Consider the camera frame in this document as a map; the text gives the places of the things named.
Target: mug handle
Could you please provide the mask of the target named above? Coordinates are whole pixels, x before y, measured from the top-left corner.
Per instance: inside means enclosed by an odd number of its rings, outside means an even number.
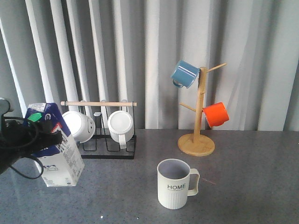
[[[197,169],[190,169],[190,175],[195,174],[196,177],[196,181],[195,181],[195,187],[192,190],[188,190],[188,195],[187,196],[194,196],[198,193],[198,182],[199,182],[199,178],[200,178],[200,174],[198,173]]]
[[[173,82],[173,84],[174,84],[176,87],[178,87],[178,88],[182,88],[182,87],[183,87],[182,84],[177,84],[174,80],[172,80],[172,82]]]
[[[120,140],[121,149],[127,148],[126,135],[125,134],[120,134],[119,135],[119,140]]]

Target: orange mug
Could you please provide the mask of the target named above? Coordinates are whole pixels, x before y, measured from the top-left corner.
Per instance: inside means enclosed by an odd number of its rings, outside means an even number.
[[[202,110],[210,127],[220,126],[229,120],[228,112],[222,102],[207,106]]]

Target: gray curtain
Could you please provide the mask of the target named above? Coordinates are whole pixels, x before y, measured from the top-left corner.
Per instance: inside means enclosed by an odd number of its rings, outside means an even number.
[[[230,117],[213,129],[299,131],[298,11],[297,0],[0,0],[0,97],[16,116],[36,102],[135,101],[137,128],[193,129],[179,102],[195,108],[197,85],[172,84],[176,63],[227,63],[207,75],[204,106],[223,102]]]

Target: white enamel mug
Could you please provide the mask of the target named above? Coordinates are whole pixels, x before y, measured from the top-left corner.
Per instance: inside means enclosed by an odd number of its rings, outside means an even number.
[[[134,134],[133,118],[125,111],[115,111],[108,118],[108,127],[111,138],[119,142],[121,148],[127,148]]]
[[[94,135],[95,123],[93,119],[77,111],[65,112],[62,117],[75,141],[87,142]]]
[[[168,209],[180,209],[188,196],[198,193],[200,175],[197,169],[190,168],[184,161],[167,159],[157,166],[158,200]],[[195,186],[189,190],[190,175],[196,175]]]

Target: home mug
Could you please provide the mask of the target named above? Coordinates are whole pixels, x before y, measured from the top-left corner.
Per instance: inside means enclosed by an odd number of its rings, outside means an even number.
[[[62,115],[75,141],[87,142],[95,132],[93,119],[78,111],[68,111]]]
[[[210,127],[220,126],[229,120],[228,112],[222,102],[207,106],[202,110]]]
[[[121,148],[127,148],[134,134],[133,118],[125,111],[115,111],[108,118],[108,128],[111,138],[119,142]]]
[[[177,159],[161,161],[157,166],[158,200],[168,209],[182,208],[188,196],[198,193],[200,175],[197,169]],[[190,175],[196,175],[195,186],[189,190]]]
[[[171,75],[173,84],[178,88],[182,88],[183,86],[189,88],[198,76],[199,71],[199,68],[196,68],[193,65],[180,60],[177,63],[173,74]]]

